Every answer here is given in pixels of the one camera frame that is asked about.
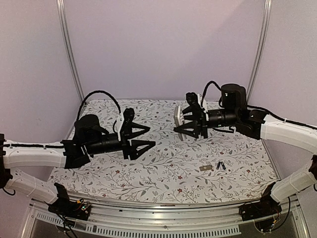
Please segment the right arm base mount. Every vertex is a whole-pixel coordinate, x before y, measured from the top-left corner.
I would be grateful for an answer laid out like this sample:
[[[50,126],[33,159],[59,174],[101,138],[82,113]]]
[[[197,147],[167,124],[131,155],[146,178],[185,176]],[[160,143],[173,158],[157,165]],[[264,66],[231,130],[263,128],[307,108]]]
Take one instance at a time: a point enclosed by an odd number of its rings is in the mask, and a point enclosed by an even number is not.
[[[256,229],[262,233],[273,231],[282,211],[280,203],[270,196],[274,185],[275,182],[265,189],[258,202],[246,202],[239,207],[239,215],[243,221],[271,216],[267,220],[255,222]]]

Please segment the small white remote control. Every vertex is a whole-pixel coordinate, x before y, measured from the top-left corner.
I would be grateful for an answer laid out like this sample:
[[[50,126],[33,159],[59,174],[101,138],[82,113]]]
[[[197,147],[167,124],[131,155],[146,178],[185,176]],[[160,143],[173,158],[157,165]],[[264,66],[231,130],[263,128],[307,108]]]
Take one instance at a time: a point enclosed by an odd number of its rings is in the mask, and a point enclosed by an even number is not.
[[[183,116],[180,105],[176,106],[173,117],[174,117],[175,127],[179,127],[184,124],[185,120],[184,120],[184,116]],[[186,139],[186,135],[179,132],[178,132],[178,137],[181,141],[184,141]]]

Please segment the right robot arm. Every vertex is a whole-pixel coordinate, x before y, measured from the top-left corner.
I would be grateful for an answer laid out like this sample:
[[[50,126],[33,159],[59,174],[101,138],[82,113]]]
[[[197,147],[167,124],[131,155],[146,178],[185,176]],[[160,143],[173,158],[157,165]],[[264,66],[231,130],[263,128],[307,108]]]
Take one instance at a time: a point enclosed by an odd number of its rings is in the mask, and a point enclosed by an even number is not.
[[[312,153],[309,162],[287,178],[269,185],[256,206],[260,216],[267,216],[275,209],[275,203],[305,190],[317,182],[317,128],[316,126],[283,119],[267,109],[249,106],[246,89],[238,84],[229,83],[218,87],[221,92],[220,109],[207,109],[205,96],[189,92],[186,94],[188,106],[174,111],[175,128],[179,138],[186,135],[193,138],[208,137],[212,128],[228,133],[238,132],[256,140],[273,140],[302,148]]]

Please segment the small grey battery cover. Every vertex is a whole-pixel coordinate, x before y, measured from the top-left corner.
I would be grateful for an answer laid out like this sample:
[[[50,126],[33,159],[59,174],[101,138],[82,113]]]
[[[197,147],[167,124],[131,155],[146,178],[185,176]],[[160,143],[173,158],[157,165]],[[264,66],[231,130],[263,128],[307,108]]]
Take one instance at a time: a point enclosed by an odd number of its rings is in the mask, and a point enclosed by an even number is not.
[[[201,166],[199,167],[200,171],[203,172],[203,171],[213,171],[213,166],[212,165],[206,165],[206,166]]]

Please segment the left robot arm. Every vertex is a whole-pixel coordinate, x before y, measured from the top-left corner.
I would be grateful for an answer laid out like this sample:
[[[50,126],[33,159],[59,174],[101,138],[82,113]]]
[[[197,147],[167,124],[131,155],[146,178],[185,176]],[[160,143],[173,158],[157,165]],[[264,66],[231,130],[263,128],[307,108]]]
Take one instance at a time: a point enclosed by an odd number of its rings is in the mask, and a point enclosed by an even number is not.
[[[117,131],[110,133],[101,127],[99,118],[87,114],[78,119],[71,140],[51,144],[31,144],[5,140],[0,136],[0,187],[22,192],[27,196],[54,204],[63,215],[70,215],[73,203],[66,188],[50,185],[26,174],[20,167],[55,167],[78,169],[91,161],[94,155],[121,151],[126,160],[136,160],[155,146],[154,141],[138,140],[149,132],[148,126],[133,121],[134,110],[126,108],[117,118]]]

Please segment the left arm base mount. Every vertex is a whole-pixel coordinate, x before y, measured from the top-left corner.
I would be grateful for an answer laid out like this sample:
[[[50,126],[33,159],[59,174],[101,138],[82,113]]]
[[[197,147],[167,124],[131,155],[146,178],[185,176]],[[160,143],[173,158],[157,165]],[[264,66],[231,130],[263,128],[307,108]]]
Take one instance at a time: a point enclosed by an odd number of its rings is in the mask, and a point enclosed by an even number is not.
[[[57,189],[57,200],[53,204],[48,204],[48,211],[60,216],[74,218],[87,221],[91,212],[91,202],[85,201],[83,198],[71,201],[66,188],[54,183]]]

